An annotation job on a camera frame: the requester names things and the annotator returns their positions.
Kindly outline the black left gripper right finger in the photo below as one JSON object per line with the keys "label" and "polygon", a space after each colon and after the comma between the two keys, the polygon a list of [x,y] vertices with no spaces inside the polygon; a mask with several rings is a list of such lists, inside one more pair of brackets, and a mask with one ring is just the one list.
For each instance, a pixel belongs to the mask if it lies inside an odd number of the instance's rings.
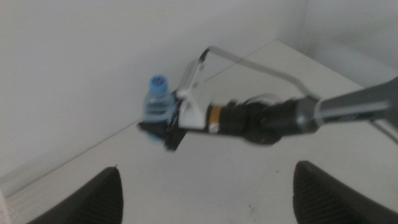
{"label": "black left gripper right finger", "polygon": [[309,161],[300,161],[295,166],[293,209],[298,223],[397,223],[397,212]]}

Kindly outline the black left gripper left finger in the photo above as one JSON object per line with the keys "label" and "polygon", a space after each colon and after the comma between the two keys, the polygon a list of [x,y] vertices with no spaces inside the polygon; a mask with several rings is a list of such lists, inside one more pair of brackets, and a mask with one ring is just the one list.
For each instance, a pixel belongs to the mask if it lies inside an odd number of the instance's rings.
{"label": "black left gripper left finger", "polygon": [[123,213],[121,174],[117,167],[107,167],[76,192],[30,223],[121,224]]}

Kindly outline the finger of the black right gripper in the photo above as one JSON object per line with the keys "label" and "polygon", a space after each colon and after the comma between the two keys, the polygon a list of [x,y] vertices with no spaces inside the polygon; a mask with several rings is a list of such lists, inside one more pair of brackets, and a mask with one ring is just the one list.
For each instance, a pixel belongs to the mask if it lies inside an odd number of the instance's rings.
{"label": "finger of the black right gripper", "polygon": [[159,140],[166,140],[169,133],[169,125],[166,121],[156,122],[156,123],[149,123],[149,122],[139,122],[138,128],[141,131],[146,132],[150,137]]}

